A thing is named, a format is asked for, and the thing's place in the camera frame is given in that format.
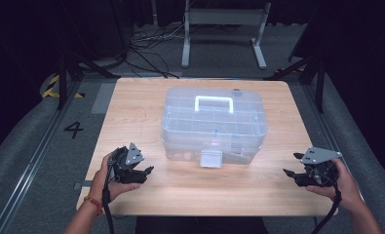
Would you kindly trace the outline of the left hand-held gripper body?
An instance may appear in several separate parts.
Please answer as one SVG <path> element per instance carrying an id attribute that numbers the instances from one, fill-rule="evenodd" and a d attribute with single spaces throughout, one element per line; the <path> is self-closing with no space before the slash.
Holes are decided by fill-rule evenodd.
<path id="1" fill-rule="evenodd" d="M 109 157 L 109 179 L 123 184 L 135 183 L 134 175 L 142 175 L 135 167 L 144 160 L 144 156 L 136 145 L 115 149 Z"/>

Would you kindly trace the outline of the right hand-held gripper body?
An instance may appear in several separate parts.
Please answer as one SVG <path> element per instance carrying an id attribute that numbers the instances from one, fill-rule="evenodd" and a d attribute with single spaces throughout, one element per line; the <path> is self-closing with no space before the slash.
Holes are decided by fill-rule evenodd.
<path id="1" fill-rule="evenodd" d="M 340 152 L 311 146 L 303 154 L 299 161 L 304 166 L 304 174 L 296 179 L 298 186 L 330 187 L 338 180 L 339 171 L 332 159 L 341 158 Z"/>

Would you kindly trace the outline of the clear plastic storage box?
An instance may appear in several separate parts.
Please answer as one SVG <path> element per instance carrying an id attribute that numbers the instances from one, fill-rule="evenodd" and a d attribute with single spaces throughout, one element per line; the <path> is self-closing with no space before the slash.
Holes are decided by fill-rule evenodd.
<path id="1" fill-rule="evenodd" d="M 249 164 L 268 133 L 261 95 L 239 89 L 170 88 L 161 128 L 169 159 L 207 168 Z"/>

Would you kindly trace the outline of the person's left hand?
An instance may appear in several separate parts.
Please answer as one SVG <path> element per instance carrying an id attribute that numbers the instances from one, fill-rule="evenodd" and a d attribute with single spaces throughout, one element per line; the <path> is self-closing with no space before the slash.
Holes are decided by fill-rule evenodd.
<path id="1" fill-rule="evenodd" d="M 108 160 L 110 156 L 111 153 L 103 157 L 100 169 L 95 173 L 95 176 L 92 181 L 92 186 L 90 188 L 89 196 L 98 202 L 102 201 L 102 190 L 106 182 L 106 176 L 108 174 Z M 108 184 L 110 200 L 113 201 L 120 194 L 133 191 L 139 188 L 139 183 L 122 184 L 119 182 L 111 181 Z"/>

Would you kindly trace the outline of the person's right hand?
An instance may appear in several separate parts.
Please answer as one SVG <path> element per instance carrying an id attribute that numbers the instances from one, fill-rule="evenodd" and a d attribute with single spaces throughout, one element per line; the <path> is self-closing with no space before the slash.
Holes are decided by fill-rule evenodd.
<path id="1" fill-rule="evenodd" d="M 341 192 L 342 197 L 340 202 L 341 207 L 349 212 L 362 207 L 365 203 L 360 195 L 355 180 L 348 172 L 346 166 L 340 159 L 332 159 L 332 162 L 335 164 L 340 173 L 339 179 L 337 180 L 337 186 Z M 309 185 L 306 187 L 306 190 L 321 196 L 328 197 L 330 200 L 335 199 L 334 188 Z"/>

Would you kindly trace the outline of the person's dark clothing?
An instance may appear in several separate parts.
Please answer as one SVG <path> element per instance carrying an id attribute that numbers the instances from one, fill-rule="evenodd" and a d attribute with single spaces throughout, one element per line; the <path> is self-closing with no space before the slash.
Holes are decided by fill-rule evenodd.
<path id="1" fill-rule="evenodd" d="M 269 234 L 261 216 L 138 216 L 135 234 Z"/>

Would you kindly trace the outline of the black tripod stand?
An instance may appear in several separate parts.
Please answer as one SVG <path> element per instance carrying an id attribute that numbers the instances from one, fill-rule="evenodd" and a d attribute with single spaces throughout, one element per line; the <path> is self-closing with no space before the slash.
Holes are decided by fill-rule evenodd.
<path id="1" fill-rule="evenodd" d="M 62 49 L 59 54 L 58 81 L 59 81 L 59 102 L 58 110 L 62 110 L 68 100 L 67 75 L 70 75 L 73 81 L 82 81 L 84 78 L 83 69 L 80 63 L 87 65 L 94 72 L 106 78 L 118 78 L 118 75 L 107 71 L 105 68 L 84 58 L 70 50 Z"/>
<path id="2" fill-rule="evenodd" d="M 302 68 L 300 77 L 298 79 L 301 85 L 310 85 L 314 79 L 316 79 L 315 88 L 315 105 L 320 113 L 323 113 L 323 94 L 325 84 L 325 63 L 320 57 L 307 57 L 303 58 L 296 63 L 290 65 L 287 68 L 280 69 L 272 76 L 267 77 L 266 81 L 278 81 L 285 76 L 296 71 L 298 68 Z"/>

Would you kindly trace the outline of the yellow and black tape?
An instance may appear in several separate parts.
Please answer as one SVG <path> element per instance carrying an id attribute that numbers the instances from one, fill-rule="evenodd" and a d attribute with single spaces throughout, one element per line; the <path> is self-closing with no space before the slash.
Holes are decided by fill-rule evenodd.
<path id="1" fill-rule="evenodd" d="M 60 94 L 54 92 L 54 87 L 59 80 L 59 75 L 55 75 L 53 78 L 51 78 L 46 90 L 42 94 L 42 98 L 51 97 L 51 98 L 60 98 Z M 77 93 L 74 95 L 75 98 L 84 98 L 85 94 L 83 93 Z"/>

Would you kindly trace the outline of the white metal stand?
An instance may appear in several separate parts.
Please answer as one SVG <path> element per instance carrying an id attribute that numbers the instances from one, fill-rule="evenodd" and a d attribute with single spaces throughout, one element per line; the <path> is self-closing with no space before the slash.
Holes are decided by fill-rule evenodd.
<path id="1" fill-rule="evenodd" d="M 262 9 L 195 9 L 191 7 L 190 0 L 185 0 L 184 9 L 184 41 L 181 58 L 181 66 L 189 66 L 191 38 L 191 24 L 222 24 L 222 25 L 256 25 L 258 32 L 254 38 L 250 39 L 251 46 L 261 70 L 267 68 L 264 55 L 261 50 L 260 42 L 268 20 L 271 3 L 266 2 Z"/>

